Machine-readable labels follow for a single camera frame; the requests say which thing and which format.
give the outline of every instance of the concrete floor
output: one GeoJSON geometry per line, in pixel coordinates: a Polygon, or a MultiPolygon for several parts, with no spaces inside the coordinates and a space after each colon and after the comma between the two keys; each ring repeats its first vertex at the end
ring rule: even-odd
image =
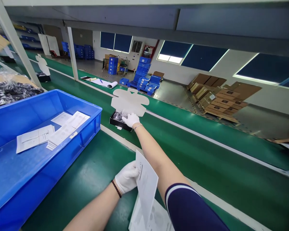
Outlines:
{"type": "MultiPolygon", "coordinates": [[[[69,60],[54,60],[72,66],[69,60]]],[[[109,75],[107,70],[102,70],[102,62],[97,60],[77,60],[77,68],[110,82],[119,82],[123,78],[122,75],[109,75]]],[[[133,80],[134,75],[134,72],[129,71],[125,78],[133,80]]],[[[161,82],[160,88],[152,97],[264,139],[285,139],[289,137],[289,115],[287,114],[255,105],[248,105],[234,115],[241,123],[239,126],[235,126],[236,124],[230,121],[218,120],[214,115],[208,113],[203,115],[192,100],[190,91],[186,90],[184,86],[165,80],[161,82]]]]}

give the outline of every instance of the black bracelet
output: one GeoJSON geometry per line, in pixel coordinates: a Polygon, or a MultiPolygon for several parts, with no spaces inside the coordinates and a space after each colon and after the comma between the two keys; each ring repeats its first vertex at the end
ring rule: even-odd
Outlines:
{"type": "Polygon", "coordinates": [[[119,192],[119,190],[118,190],[116,184],[114,183],[113,180],[111,180],[111,182],[112,182],[113,186],[116,188],[116,191],[117,191],[117,193],[119,194],[119,197],[121,198],[122,196],[121,196],[121,194],[120,194],[120,192],[119,192]]]}

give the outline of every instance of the hand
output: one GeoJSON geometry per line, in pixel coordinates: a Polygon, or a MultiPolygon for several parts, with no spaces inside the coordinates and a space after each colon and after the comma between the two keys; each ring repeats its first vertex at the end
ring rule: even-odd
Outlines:
{"type": "Polygon", "coordinates": [[[124,166],[123,169],[115,176],[116,185],[122,194],[125,194],[134,189],[136,179],[138,177],[138,169],[136,168],[136,161],[132,161],[124,166]]]}
{"type": "Polygon", "coordinates": [[[133,125],[135,123],[140,123],[139,122],[139,117],[135,113],[128,114],[127,118],[122,117],[122,120],[127,124],[127,126],[129,126],[131,128],[133,127],[133,125]]]}

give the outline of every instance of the navy sleeve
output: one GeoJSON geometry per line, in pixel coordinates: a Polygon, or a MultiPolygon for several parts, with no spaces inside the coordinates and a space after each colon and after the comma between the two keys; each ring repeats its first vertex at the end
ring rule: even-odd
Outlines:
{"type": "Polygon", "coordinates": [[[219,216],[189,185],[171,185],[166,191],[165,203],[175,231],[229,231],[219,216]]]}

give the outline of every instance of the forearm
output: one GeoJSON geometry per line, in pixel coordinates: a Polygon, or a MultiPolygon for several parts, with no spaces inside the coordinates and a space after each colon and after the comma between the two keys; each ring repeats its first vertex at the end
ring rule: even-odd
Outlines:
{"type": "Polygon", "coordinates": [[[158,190],[163,199],[165,192],[170,185],[175,183],[184,183],[189,185],[185,176],[168,158],[156,140],[143,126],[138,126],[135,129],[135,132],[139,138],[145,158],[159,177],[158,190]]]}
{"type": "Polygon", "coordinates": [[[67,225],[64,231],[104,230],[120,197],[110,183],[93,201],[86,205],[67,225]]]}

